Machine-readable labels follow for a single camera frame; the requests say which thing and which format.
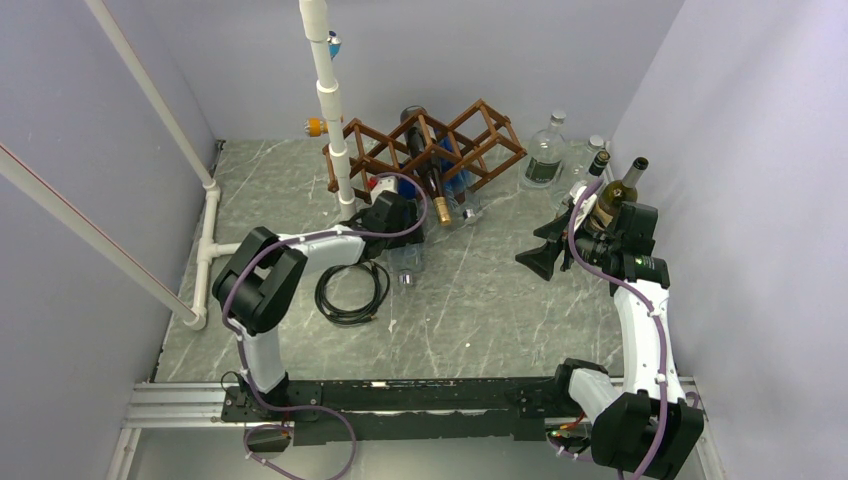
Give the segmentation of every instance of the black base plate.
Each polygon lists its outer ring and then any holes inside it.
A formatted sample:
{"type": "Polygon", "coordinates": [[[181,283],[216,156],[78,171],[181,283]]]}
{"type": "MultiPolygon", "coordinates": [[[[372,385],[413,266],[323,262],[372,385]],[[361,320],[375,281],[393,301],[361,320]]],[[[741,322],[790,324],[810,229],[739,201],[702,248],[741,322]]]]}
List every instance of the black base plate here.
{"type": "MultiPolygon", "coordinates": [[[[331,408],[351,423],[361,440],[404,440],[511,436],[519,441],[545,439],[545,417],[576,417],[580,407],[551,401],[551,377],[414,380],[292,381],[292,404],[331,408]]],[[[277,422],[278,412],[255,408],[238,387],[228,389],[231,405],[224,422],[277,422]]],[[[296,412],[295,445],[345,441],[344,425],[330,415],[296,412]]]]}
{"type": "MultiPolygon", "coordinates": [[[[321,384],[317,382],[291,382],[288,389],[289,404],[296,405],[321,405],[321,384]]],[[[239,387],[227,388],[227,396],[224,408],[221,411],[223,422],[279,422],[293,420],[295,422],[314,422],[318,419],[318,413],[314,410],[299,412],[269,412],[256,404],[250,395],[242,392],[239,387]]]]}

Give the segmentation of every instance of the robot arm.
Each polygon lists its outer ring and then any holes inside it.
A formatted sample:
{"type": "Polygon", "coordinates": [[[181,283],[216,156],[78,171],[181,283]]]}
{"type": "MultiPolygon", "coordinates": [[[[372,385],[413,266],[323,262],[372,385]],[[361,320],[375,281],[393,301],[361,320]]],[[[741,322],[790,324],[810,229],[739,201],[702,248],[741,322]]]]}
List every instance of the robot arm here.
{"type": "MultiPolygon", "coordinates": [[[[658,217],[656,209],[625,202],[614,224],[603,233],[596,234],[579,228],[581,214],[584,216],[591,205],[583,207],[584,210],[577,213],[572,207],[572,211],[564,215],[577,215],[573,235],[581,258],[592,265],[602,266],[607,276],[635,287],[660,313],[660,323],[668,332],[668,267],[662,259],[651,256],[658,217]]],[[[522,254],[525,260],[522,263],[536,267],[534,271],[540,275],[547,274],[552,272],[556,255],[564,251],[563,269],[569,268],[573,258],[571,251],[564,246],[565,225],[567,219],[558,219],[539,229],[548,230],[550,241],[540,249],[522,254]]],[[[629,289],[618,288],[613,283],[610,283],[610,294],[621,321],[624,350],[624,384],[621,390],[612,385],[603,367],[570,359],[558,369],[554,384],[562,389],[568,401],[576,402],[590,420],[595,463],[633,472],[646,457],[658,433],[663,387],[657,372],[665,371],[669,420],[663,431],[662,443],[645,475],[674,478],[703,431],[703,415],[686,404],[667,334],[664,339],[666,365],[660,369],[661,340],[645,303],[629,289]]]]}
{"type": "Polygon", "coordinates": [[[288,374],[280,357],[278,326],[294,297],[300,278],[337,265],[353,265],[376,258],[385,248],[417,243],[419,231],[405,237],[370,238],[351,235],[355,230],[371,233],[400,232],[417,220],[414,202],[397,192],[396,179],[383,179],[374,190],[372,206],[349,222],[303,235],[276,235],[258,227],[247,235],[212,285],[222,307],[236,279],[250,262],[269,246],[285,239],[303,238],[290,247],[266,255],[235,293],[227,323],[238,333],[245,360],[257,393],[274,406],[287,404],[288,374]]]}

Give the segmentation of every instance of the wooden wine rack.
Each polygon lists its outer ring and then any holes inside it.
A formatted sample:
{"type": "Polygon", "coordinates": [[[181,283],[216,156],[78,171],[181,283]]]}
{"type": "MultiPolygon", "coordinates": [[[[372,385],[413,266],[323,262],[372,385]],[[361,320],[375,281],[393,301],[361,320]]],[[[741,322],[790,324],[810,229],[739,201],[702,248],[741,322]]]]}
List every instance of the wooden wine rack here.
{"type": "MultiPolygon", "coordinates": [[[[356,156],[350,158],[350,178],[353,179],[356,175],[362,176],[363,189],[354,187],[354,193],[357,197],[370,203],[371,188],[368,186],[367,174],[380,174],[386,172],[402,173],[413,178],[419,184],[421,180],[415,175],[415,168],[421,163],[430,159],[432,155],[444,158],[450,161],[454,166],[447,172],[442,174],[442,179],[448,181],[462,169],[477,175],[479,180],[472,185],[471,191],[477,191],[487,183],[491,182],[495,177],[511,167],[515,162],[520,160],[527,151],[521,147],[515,131],[512,129],[512,124],[506,115],[502,115],[495,109],[486,104],[482,99],[474,102],[473,105],[456,117],[449,124],[444,124],[423,110],[419,111],[418,115],[411,115],[409,118],[401,122],[395,127],[391,133],[385,135],[377,130],[365,125],[358,118],[354,118],[348,123],[343,130],[345,139],[351,134],[356,140],[356,156]],[[486,123],[486,129],[474,139],[471,139],[457,131],[465,122],[480,114],[486,123]],[[424,132],[426,147],[424,151],[415,158],[409,157],[409,150],[403,139],[403,134],[415,123],[418,122],[421,131],[424,132]],[[427,126],[432,127],[436,132],[436,138],[431,138],[427,126]],[[448,138],[453,152],[439,146],[445,137],[448,138]],[[366,151],[363,138],[370,138],[377,144],[370,150],[366,151]],[[483,161],[483,154],[491,150],[497,145],[508,149],[512,155],[504,163],[498,165],[494,170],[489,170],[486,163],[483,161]],[[378,158],[383,151],[388,149],[391,157],[391,163],[384,162],[378,158]],[[406,156],[405,161],[398,159],[398,154],[406,156]]],[[[327,189],[331,192],[336,192],[339,189],[336,174],[333,171],[333,164],[330,161],[329,145],[324,146],[324,156],[327,158],[327,171],[330,173],[330,181],[327,189]]]]}

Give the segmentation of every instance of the white pvc pipe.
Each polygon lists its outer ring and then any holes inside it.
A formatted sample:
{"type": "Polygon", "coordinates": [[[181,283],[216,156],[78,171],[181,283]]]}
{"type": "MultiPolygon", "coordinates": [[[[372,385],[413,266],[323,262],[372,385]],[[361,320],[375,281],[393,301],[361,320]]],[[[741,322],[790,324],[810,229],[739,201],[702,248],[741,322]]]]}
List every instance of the white pvc pipe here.
{"type": "Polygon", "coordinates": [[[112,42],[112,45],[115,46],[115,50],[118,51],[118,55],[121,56],[121,59],[127,65],[127,68],[133,78],[135,78],[135,81],[138,82],[138,85],[141,87],[144,95],[147,96],[147,100],[150,101],[150,105],[153,106],[153,109],[156,110],[159,118],[161,118],[165,123],[165,127],[169,132],[171,132],[171,135],[177,142],[177,146],[180,148],[180,151],[183,152],[183,155],[185,155],[188,163],[191,165],[191,168],[193,168],[197,176],[200,177],[200,180],[203,182],[203,187],[207,190],[217,188],[215,187],[215,180],[213,180],[212,176],[209,175],[209,172],[206,171],[206,167],[203,165],[200,157],[198,157],[197,152],[194,151],[194,148],[191,146],[191,142],[188,141],[185,133],[180,128],[180,125],[177,123],[177,119],[174,118],[174,115],[171,113],[171,109],[168,108],[168,105],[165,103],[165,99],[159,94],[159,90],[156,88],[156,85],[153,84],[153,80],[150,78],[150,75],[147,74],[147,71],[141,64],[141,60],[139,60],[138,56],[135,54],[135,51],[132,49],[132,46],[130,46],[129,41],[127,41],[127,37],[124,36],[121,28],[118,26],[117,22],[115,22],[115,17],[112,16],[112,13],[106,5],[103,4],[103,0],[85,0],[85,3],[91,10],[94,18],[97,19],[98,23],[100,23],[100,27],[104,32],[106,32],[106,35],[112,42]]]}
{"type": "Polygon", "coordinates": [[[0,172],[13,185],[29,195],[36,203],[114,263],[136,283],[144,287],[172,312],[186,321],[200,321],[188,305],[181,302],[162,282],[142,267],[120,245],[103,233],[97,225],[77,210],[2,143],[0,143],[0,172]]]}
{"type": "Polygon", "coordinates": [[[218,214],[218,201],[221,200],[221,191],[218,189],[206,192],[206,208],[203,212],[203,227],[200,231],[200,240],[197,243],[197,277],[194,282],[194,301],[191,309],[202,323],[186,325],[193,330],[200,330],[206,326],[206,298],[209,292],[209,268],[215,255],[216,245],[213,239],[215,233],[215,218],[218,214]]]}
{"type": "Polygon", "coordinates": [[[232,255],[236,253],[238,247],[240,247],[240,243],[216,243],[214,251],[212,253],[215,257],[223,257],[224,255],[232,255]]]}
{"type": "Polygon", "coordinates": [[[195,279],[194,290],[194,312],[195,315],[191,319],[185,319],[185,323],[189,328],[200,330],[206,326],[206,295],[208,291],[209,281],[209,264],[214,255],[211,252],[214,248],[214,239],[212,238],[215,230],[215,213],[217,211],[218,200],[221,198],[221,189],[215,183],[215,179],[206,170],[197,152],[186,137],[185,132],[180,128],[177,119],[165,103],[165,99],[159,93],[153,79],[148,75],[141,60],[136,55],[127,37],[121,31],[115,17],[109,11],[109,8],[103,3],[103,0],[85,0],[89,10],[91,10],[94,18],[100,24],[100,28],[106,33],[106,36],[112,42],[115,50],[120,55],[121,59],[126,64],[127,69],[132,74],[138,86],[141,88],[150,105],[159,115],[165,128],[168,129],[171,136],[174,138],[180,151],[185,156],[191,168],[197,174],[200,181],[203,183],[203,188],[206,190],[206,214],[203,218],[202,235],[198,247],[198,264],[197,278],[195,279]]]}
{"type": "Polygon", "coordinates": [[[327,3],[324,0],[300,0],[300,15],[303,18],[306,38],[312,45],[312,58],[318,73],[318,100],[321,102],[321,114],[327,122],[327,133],[330,136],[330,161],[339,185],[338,199],[342,219],[347,220],[356,213],[356,198],[350,184],[350,162],[342,132],[339,83],[333,75],[333,62],[327,46],[330,32],[327,24],[327,3]]]}

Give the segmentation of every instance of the plastic bottle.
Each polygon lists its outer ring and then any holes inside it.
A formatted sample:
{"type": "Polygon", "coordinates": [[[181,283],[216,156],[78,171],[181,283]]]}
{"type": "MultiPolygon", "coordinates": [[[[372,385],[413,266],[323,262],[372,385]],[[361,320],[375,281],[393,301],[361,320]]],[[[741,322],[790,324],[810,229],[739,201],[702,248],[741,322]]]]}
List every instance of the plastic bottle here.
{"type": "Polygon", "coordinates": [[[565,112],[554,110],[548,128],[536,132],[530,139],[527,156],[520,169],[521,182],[525,186],[545,188],[553,182],[567,148],[560,131],[564,122],[565,112]]]}
{"type": "Polygon", "coordinates": [[[579,143],[568,150],[551,185],[551,207],[554,210],[559,209],[575,183],[587,179],[589,166],[603,148],[604,139],[600,135],[592,135],[588,142],[579,143]]]}

